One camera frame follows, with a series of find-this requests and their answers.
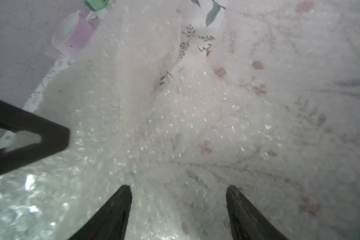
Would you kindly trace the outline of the bubble wrap around vase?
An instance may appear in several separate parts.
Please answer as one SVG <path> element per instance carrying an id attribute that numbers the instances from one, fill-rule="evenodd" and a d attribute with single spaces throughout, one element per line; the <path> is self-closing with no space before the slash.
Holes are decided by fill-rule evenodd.
<path id="1" fill-rule="evenodd" d="M 290 240 L 360 240 L 360 1 L 180 1 L 154 119 L 181 224 L 229 239 L 234 185 Z"/>

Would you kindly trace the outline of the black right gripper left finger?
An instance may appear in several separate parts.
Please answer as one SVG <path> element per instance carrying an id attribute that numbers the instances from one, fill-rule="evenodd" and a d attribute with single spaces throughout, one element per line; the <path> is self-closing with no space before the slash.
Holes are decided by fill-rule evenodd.
<path id="1" fill-rule="evenodd" d="M 131 205 L 131 188 L 122 185 L 70 240 L 124 240 Z"/>

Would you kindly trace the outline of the bubble wrap sheet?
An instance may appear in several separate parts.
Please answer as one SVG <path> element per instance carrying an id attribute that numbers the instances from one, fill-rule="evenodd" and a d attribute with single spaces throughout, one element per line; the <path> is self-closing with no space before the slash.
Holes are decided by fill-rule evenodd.
<path id="1" fill-rule="evenodd" d="M 0 177 L 0 240 L 67 240 L 120 187 L 114 160 L 177 47 L 176 8 L 107 13 L 36 110 L 70 129 L 62 152 Z"/>

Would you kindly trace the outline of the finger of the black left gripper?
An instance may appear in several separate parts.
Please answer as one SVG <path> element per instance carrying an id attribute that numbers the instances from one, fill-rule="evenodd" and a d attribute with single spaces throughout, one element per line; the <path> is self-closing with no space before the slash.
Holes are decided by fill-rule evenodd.
<path id="1" fill-rule="evenodd" d="M 69 128 L 0 100 L 0 129 L 15 137 L 0 149 L 0 176 L 65 150 Z"/>

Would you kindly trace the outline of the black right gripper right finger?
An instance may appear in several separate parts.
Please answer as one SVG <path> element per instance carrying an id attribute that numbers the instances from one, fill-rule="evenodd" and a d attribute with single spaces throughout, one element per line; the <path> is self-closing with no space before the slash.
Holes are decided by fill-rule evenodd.
<path id="1" fill-rule="evenodd" d="M 226 202 L 234 240 L 287 240 L 236 186 L 227 188 Z"/>

